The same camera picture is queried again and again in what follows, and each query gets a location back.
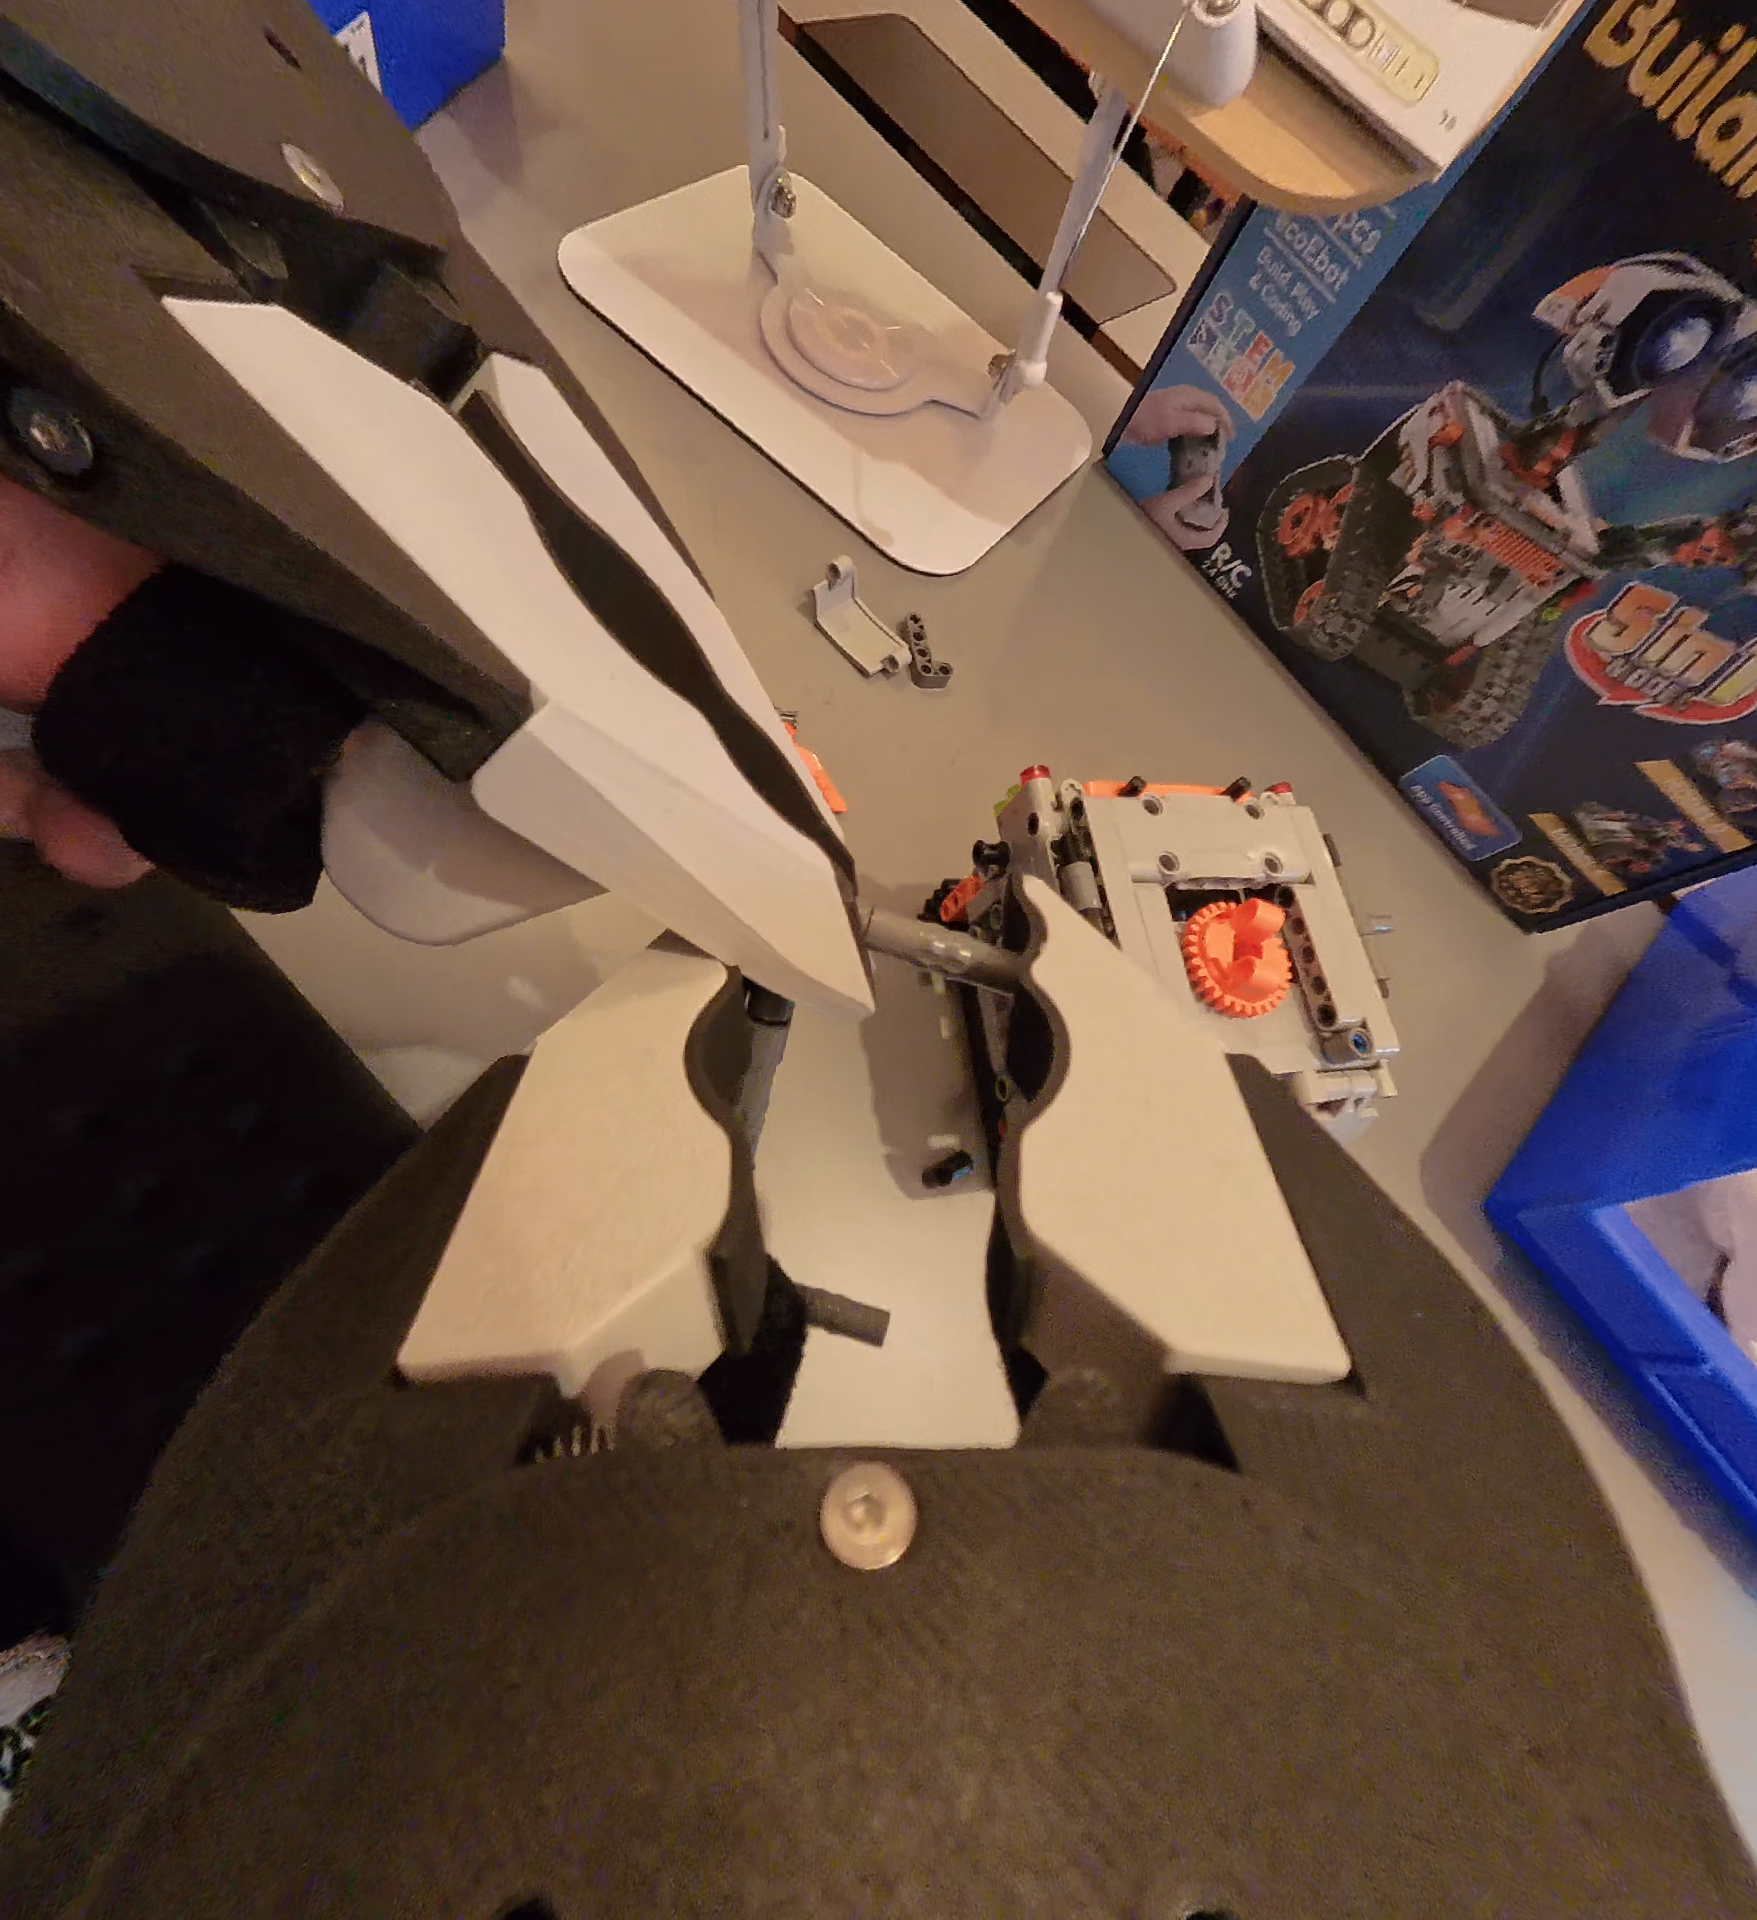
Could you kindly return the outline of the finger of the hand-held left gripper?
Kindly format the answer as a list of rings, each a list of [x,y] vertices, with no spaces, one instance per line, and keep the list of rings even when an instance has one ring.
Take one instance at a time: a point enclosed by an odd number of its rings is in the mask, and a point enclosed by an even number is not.
[[[527,376],[534,389],[549,391],[560,420],[573,416],[541,368],[498,353],[487,356],[487,460],[524,504],[558,575],[649,679],[697,711],[757,797],[837,867],[839,837],[821,816],[804,769],[793,766],[726,691],[691,626],[645,566],[578,508],[505,423],[505,374]]]
[[[514,670],[527,691],[527,715],[505,722],[464,793],[383,743],[368,751],[377,771],[338,773],[323,858],[347,901],[389,932],[443,944],[573,898],[578,884],[553,876],[566,868],[775,997],[872,1007],[857,884],[827,805],[815,793],[837,867],[563,583],[487,460],[487,363],[446,409],[280,306],[168,298],[166,310],[502,656],[484,674],[503,684]],[[576,410],[560,420],[549,391],[511,374],[502,406],[546,475],[664,588],[754,724],[804,769],[696,569]]]

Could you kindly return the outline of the blue plastic bin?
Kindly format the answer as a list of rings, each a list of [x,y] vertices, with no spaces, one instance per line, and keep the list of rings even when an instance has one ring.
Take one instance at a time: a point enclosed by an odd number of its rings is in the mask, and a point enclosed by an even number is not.
[[[505,46],[505,2],[312,2],[323,29],[413,133]]]

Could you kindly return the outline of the white plastic device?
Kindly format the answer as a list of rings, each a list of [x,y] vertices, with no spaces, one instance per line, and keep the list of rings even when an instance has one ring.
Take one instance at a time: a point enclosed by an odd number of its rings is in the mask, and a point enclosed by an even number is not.
[[[1261,2],[1262,37],[1428,177],[1555,46],[1572,2]]]

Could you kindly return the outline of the white stand base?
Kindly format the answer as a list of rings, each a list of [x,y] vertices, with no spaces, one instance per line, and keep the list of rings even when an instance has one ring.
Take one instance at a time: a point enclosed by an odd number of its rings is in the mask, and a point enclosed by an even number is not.
[[[745,164],[569,230],[558,271],[589,310],[913,573],[977,565],[1090,457],[1047,391],[1064,280],[1163,75],[1198,109],[1240,97],[1256,7],[1092,5],[1144,80],[1099,100],[1022,326],[1005,348],[788,168],[775,7],[737,7]]]

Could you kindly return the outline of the blue robot kit box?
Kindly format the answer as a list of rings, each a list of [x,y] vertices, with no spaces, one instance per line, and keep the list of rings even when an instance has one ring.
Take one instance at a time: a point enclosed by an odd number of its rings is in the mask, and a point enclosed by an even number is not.
[[[1526,931],[1757,862],[1757,5],[1582,5],[1448,177],[1256,209],[1106,468]]]

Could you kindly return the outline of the dark grey axle pin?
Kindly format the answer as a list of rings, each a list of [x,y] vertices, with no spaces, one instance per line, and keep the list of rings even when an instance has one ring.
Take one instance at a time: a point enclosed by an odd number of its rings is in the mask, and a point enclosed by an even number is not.
[[[727,1150],[724,1208],[703,1263],[717,1312],[722,1353],[744,1357],[759,1339],[772,1297],[772,1263],[752,1175],[745,1131],[748,1067],[720,1070],[716,1117]]]

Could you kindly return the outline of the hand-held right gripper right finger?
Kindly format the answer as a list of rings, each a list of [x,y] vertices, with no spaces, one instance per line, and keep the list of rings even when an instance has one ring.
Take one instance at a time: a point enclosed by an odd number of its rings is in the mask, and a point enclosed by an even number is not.
[[[987,1307],[1030,1444],[1193,1449],[1210,1380],[1353,1361],[1226,1053],[1012,876]]]

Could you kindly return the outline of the grey white toy robot model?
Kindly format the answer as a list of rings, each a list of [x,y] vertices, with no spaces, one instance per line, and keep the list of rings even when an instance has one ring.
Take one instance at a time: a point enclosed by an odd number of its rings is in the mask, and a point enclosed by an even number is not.
[[[1342,1148],[1395,1096],[1401,1040],[1341,858],[1291,785],[1030,765],[971,864],[903,917],[1005,948],[1012,876],[1056,891],[1221,1045],[1293,1213],[1348,1181]],[[965,986],[1000,1007],[978,1016],[996,1146],[1010,997]]]

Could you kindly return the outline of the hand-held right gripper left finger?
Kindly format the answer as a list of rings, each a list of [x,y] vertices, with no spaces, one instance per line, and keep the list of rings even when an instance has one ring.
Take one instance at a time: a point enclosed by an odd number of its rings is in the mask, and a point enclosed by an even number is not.
[[[640,955],[531,1047],[399,1347],[409,1385],[548,1379],[612,1431],[631,1382],[686,1377],[731,1443],[775,1438],[804,1316],[772,1263],[757,1343],[722,1353],[703,1255],[724,1208],[720,1070],[745,1064],[742,976]],[[767,1083],[745,1081],[750,1146]]]

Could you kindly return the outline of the light grey curved panel piece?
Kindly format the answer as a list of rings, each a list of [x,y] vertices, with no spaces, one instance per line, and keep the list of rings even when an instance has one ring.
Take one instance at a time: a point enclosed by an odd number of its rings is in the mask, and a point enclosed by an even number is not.
[[[811,622],[862,676],[889,676],[911,660],[911,647],[858,595],[851,557],[832,559],[809,591]]]

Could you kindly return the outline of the blue storage bin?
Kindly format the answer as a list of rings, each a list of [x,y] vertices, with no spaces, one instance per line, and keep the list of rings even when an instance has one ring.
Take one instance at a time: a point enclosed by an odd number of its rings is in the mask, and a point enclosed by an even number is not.
[[[1757,867],[1687,893],[1485,1213],[1757,1543],[1757,1284],[1699,1218],[1757,1177]]]

